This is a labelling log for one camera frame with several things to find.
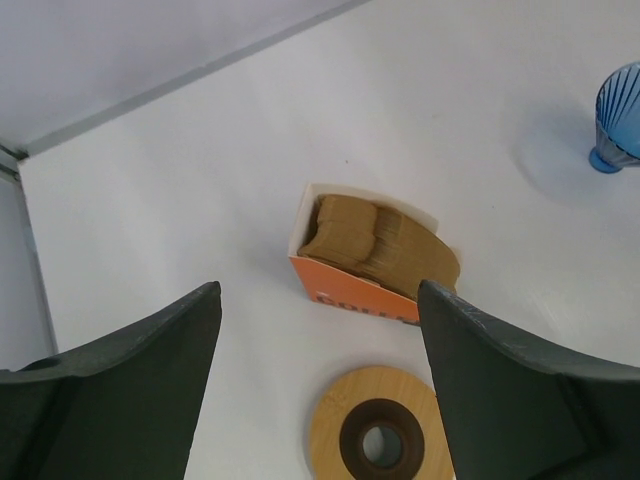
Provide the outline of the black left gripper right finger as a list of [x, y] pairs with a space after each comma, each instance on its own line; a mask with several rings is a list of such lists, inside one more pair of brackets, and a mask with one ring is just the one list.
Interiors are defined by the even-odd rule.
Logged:
[[545, 340], [432, 281], [418, 310], [457, 478], [638, 478], [638, 368]]

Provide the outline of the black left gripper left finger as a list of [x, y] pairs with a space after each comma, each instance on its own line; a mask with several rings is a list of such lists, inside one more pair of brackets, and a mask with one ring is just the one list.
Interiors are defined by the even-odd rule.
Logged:
[[1, 372], [4, 479], [182, 479], [221, 326], [208, 282], [80, 347]]

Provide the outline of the orange coffee filter box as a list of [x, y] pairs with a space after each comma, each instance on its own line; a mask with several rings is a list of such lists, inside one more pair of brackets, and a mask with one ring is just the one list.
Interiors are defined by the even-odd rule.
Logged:
[[328, 194], [358, 197], [395, 208], [433, 233], [438, 229], [438, 221], [409, 203], [376, 191], [339, 184], [309, 183], [303, 191], [288, 243], [289, 260], [311, 301], [354, 313], [417, 325], [419, 314], [415, 301], [369, 280], [298, 255], [299, 249], [313, 235], [319, 199]]

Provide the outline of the blue glass dripper cone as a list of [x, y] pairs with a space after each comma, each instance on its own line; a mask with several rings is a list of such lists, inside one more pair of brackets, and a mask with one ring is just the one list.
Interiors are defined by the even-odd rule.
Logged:
[[596, 142], [589, 163], [613, 174], [639, 166], [639, 62], [614, 71], [595, 100]]

